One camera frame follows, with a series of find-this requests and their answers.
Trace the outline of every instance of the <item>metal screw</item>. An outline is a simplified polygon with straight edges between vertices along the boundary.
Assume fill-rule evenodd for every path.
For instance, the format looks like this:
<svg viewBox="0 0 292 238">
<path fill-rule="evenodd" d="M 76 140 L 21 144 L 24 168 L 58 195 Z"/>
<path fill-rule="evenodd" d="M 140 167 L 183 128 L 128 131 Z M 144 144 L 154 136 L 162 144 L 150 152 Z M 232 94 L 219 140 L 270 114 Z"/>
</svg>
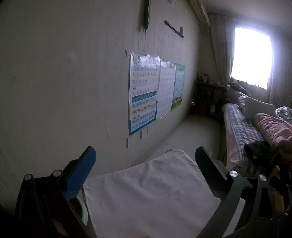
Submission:
<svg viewBox="0 0 292 238">
<path fill-rule="evenodd" d="M 60 176 L 62 174 L 62 171 L 61 170 L 55 170 L 52 174 L 53 174 L 53 176 L 58 177 L 58 176 Z"/>
<path fill-rule="evenodd" d="M 25 175 L 24 179 L 25 179 L 26 181 L 30 180 L 30 179 L 31 179 L 31 174 L 27 174 L 27 175 Z"/>
<path fill-rule="evenodd" d="M 230 171 L 230 176 L 232 176 L 232 177 L 236 177 L 236 176 L 238 176 L 237 171 L 231 170 L 231 171 Z"/>
<path fill-rule="evenodd" d="M 261 181 L 266 181 L 266 177 L 263 175 L 260 175 L 260 179 L 261 179 Z"/>
</svg>

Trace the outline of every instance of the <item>dark clothing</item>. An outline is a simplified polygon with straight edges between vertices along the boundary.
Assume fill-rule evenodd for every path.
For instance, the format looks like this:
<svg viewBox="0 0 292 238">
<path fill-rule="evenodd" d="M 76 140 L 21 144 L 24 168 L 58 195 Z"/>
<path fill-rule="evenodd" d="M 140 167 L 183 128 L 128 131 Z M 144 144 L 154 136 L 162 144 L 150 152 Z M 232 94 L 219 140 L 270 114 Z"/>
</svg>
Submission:
<svg viewBox="0 0 292 238">
<path fill-rule="evenodd" d="M 242 92 L 243 94 L 245 94 L 245 95 L 247 95 L 249 97 L 252 97 L 251 94 L 245 88 L 243 88 L 240 84 L 237 84 L 237 83 L 234 83 L 234 82 L 230 82 L 229 85 L 235 91 Z"/>
<path fill-rule="evenodd" d="M 246 144 L 244 150 L 253 159 L 255 165 L 268 165 L 275 155 L 267 141 L 255 141 Z"/>
</svg>

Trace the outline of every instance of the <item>poster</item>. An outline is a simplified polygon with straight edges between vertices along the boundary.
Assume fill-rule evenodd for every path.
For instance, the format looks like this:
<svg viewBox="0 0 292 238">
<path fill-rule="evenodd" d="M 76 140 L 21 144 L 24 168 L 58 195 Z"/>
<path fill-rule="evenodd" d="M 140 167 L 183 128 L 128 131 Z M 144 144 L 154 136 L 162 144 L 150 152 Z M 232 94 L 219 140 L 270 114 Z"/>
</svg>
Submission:
<svg viewBox="0 0 292 238">
<path fill-rule="evenodd" d="M 172 97 L 174 95 L 175 75 L 176 64 L 161 60 L 157 97 L 157 118 L 167 114 L 171 110 Z"/>
<path fill-rule="evenodd" d="M 160 61 L 131 51 L 129 135 L 156 120 Z"/>
<path fill-rule="evenodd" d="M 185 66 L 176 63 L 176 77 L 174 86 L 174 95 L 172 100 L 171 109 L 174 110 L 176 107 L 181 105 L 183 96 L 183 85 L 185 81 Z"/>
</svg>

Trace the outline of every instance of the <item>pink blanket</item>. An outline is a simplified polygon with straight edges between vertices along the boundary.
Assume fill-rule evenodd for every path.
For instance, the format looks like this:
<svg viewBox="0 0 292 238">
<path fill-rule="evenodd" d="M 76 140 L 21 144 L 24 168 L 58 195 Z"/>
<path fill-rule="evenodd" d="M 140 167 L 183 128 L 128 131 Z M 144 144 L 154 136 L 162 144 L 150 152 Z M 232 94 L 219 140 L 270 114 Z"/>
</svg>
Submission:
<svg viewBox="0 0 292 238">
<path fill-rule="evenodd" d="M 292 154 L 292 125 L 278 117 L 258 113 L 254 121 L 260 133 L 271 145 L 272 149 L 282 149 L 284 153 Z"/>
</svg>

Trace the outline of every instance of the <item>plaid bed sheet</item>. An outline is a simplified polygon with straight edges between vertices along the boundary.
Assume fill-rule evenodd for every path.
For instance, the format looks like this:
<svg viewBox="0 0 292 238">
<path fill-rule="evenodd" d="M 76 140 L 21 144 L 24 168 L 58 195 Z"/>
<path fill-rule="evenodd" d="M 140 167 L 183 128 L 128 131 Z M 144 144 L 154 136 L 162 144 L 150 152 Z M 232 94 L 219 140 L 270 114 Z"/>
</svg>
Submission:
<svg viewBox="0 0 292 238">
<path fill-rule="evenodd" d="M 247 121 L 242 114 L 238 105 L 226 104 L 228 109 L 231 128 L 234 132 L 235 141 L 239 148 L 239 158 L 241 164 L 236 167 L 240 173 L 246 172 L 250 175 L 257 176 L 264 172 L 263 167 L 256 167 L 253 165 L 252 160 L 247 157 L 244 145 L 253 143 L 255 141 L 263 141 L 261 133 L 256 129 L 250 121 Z"/>
</svg>

